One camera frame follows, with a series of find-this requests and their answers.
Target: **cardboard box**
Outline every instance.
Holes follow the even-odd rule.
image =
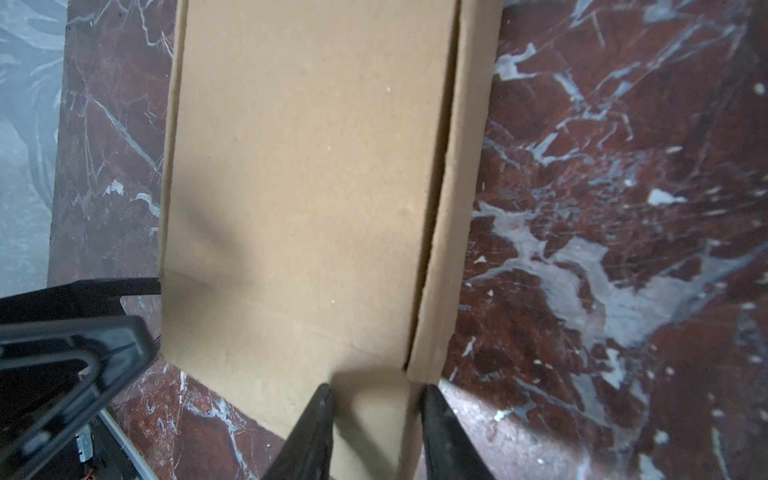
[[[165,358],[282,437],[321,382],[332,475],[412,475],[454,329],[498,0],[180,2]]]

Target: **gray floor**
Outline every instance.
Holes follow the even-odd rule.
[[[0,0],[0,296],[45,287],[66,0]]]

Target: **red marble surface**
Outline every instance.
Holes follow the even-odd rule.
[[[768,3],[510,3],[443,392],[497,478],[762,478]],[[70,4],[50,283],[157,272],[174,6]],[[113,411],[160,478],[280,447],[162,361]]]

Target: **cardboard edge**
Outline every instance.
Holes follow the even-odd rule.
[[[179,91],[181,89],[181,64],[184,58],[184,38],[187,34],[187,0],[176,4],[174,27],[174,58],[170,64],[168,84],[168,105],[165,117],[165,145],[163,146],[163,180],[161,191],[160,225],[158,227],[158,264],[162,278],[165,265],[165,245],[168,237],[168,208],[170,206],[170,183],[174,172],[174,151],[176,149],[176,126],[179,112]]]
[[[445,170],[406,366],[412,382],[440,380],[455,328],[501,19],[501,0],[461,1]]]

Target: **marble countertop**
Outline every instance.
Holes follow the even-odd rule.
[[[761,478],[768,3],[508,3],[442,391],[497,478]],[[174,11],[70,2],[51,285],[157,274]],[[282,442],[162,360],[111,409],[162,479]]]

